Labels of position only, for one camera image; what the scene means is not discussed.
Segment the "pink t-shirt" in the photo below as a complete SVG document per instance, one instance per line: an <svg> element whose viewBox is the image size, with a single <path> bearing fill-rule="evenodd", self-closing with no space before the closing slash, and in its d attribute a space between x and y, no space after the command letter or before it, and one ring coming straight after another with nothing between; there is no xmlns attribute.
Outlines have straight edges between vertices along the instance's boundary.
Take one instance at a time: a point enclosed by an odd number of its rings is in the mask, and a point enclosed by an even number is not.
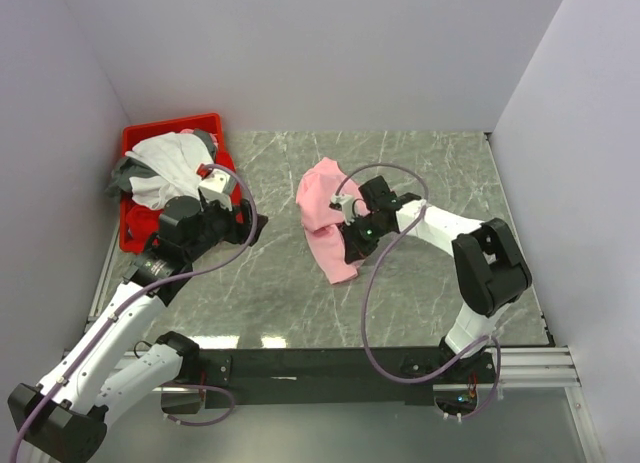
<svg viewBox="0 0 640 463"><path fill-rule="evenodd" d="M359 263L345 262L345 246L338 225L342 213L330 208L331 197L346 178L338 163L323 158L307 170L297 189L296 204L311 254L330 284L358 276Z"/></svg>

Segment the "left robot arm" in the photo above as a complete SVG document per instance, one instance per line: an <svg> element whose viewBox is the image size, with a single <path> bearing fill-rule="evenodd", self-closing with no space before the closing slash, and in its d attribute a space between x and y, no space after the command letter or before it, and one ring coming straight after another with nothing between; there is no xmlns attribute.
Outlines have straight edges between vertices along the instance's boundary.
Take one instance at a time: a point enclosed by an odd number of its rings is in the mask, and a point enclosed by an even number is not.
<svg viewBox="0 0 640 463"><path fill-rule="evenodd" d="M124 412L164 384L199 387L197 343L170 331L121 371L115 369L141 332L198 271L198 258L221 242L245 251L266 225L252 197L226 207L217 199L172 199L108 307L78 344L35 385L20 384L8 407L18 442L59 462L86 462Z"/></svg>

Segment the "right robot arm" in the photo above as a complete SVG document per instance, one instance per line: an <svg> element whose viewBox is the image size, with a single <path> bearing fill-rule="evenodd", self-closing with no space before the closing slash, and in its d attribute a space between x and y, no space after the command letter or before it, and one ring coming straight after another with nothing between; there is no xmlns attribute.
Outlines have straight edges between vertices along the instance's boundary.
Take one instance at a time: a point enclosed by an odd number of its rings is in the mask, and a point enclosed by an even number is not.
<svg viewBox="0 0 640 463"><path fill-rule="evenodd" d="M359 197L336 193L329 207L342 212L339 225L345 261L364 260L382 237L414 237L453 258L463 303L441 342L439 370L460 382L474 369L473 357L493 333L507 306L532 285L528 264L509 225L500 218L459 216L414 193L396 194L382 176L358 188Z"/></svg>

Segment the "white t-shirt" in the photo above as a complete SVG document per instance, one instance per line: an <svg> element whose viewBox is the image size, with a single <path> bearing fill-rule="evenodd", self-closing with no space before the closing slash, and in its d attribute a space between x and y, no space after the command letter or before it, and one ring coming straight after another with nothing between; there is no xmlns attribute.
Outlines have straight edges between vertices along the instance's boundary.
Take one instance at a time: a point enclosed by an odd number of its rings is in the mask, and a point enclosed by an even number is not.
<svg viewBox="0 0 640 463"><path fill-rule="evenodd" d="M174 197L198 198L201 165L212 164L218 150L216 137L203 130L169 132L147 138L125 153L148 167L153 175L131 176L132 199L151 210L161 210Z"/></svg>

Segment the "red plastic bin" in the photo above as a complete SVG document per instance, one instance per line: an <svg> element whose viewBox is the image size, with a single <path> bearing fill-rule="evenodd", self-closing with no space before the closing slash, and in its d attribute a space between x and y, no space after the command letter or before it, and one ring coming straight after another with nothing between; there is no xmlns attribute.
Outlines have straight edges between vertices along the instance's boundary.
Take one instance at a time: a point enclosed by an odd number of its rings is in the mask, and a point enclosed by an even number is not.
<svg viewBox="0 0 640 463"><path fill-rule="evenodd" d="M221 119L217 113L206 113L126 127L122 132L121 155L124 156L127 151L132 150L136 144L145 139L169 132L180 133L184 130L195 129L203 130L214 137L215 143L217 144L217 153L214 157L214 162L235 171L235 164L227 151ZM122 249L125 240L125 216L135 205L137 204L132 200L131 195L122 194L120 196L119 247L123 252L125 252Z"/></svg>

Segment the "grey t-shirt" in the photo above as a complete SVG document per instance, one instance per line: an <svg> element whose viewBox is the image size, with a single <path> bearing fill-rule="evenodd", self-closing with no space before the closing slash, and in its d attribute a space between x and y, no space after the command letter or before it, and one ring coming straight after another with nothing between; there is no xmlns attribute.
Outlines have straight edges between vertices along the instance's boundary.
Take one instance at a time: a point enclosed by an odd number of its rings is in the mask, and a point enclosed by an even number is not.
<svg viewBox="0 0 640 463"><path fill-rule="evenodd" d="M132 178L152 178L157 173L144 163L125 156L120 158L111 171L110 180L104 193L109 198L117 198L122 194L133 193Z"/></svg>

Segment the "black base beam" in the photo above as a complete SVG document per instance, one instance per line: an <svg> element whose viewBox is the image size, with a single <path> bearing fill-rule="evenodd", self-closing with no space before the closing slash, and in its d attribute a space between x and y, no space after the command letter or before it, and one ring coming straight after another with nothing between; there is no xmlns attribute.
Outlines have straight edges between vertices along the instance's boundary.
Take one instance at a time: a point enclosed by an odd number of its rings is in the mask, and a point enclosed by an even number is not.
<svg viewBox="0 0 640 463"><path fill-rule="evenodd" d="M414 380L440 367L447 357L437 347L375 348L386 371L409 384L382 376L361 348L206 349L168 387L206 385L205 407L222 409L231 392L238 405L400 402L431 406L437 385L466 388L495 381L497 364L488 350L464 358L442 375L424 383Z"/></svg>

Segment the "aluminium frame rail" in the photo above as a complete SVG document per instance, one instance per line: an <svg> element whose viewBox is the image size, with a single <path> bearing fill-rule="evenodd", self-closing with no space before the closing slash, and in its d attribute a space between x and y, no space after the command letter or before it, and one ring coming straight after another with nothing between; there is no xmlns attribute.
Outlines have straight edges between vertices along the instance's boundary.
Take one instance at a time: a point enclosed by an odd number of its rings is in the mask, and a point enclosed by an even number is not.
<svg viewBox="0 0 640 463"><path fill-rule="evenodd" d="M118 249L119 229L111 237L84 330L97 320L106 299ZM606 462L568 347L508 347L502 350L500 389L563 389L585 462Z"/></svg>

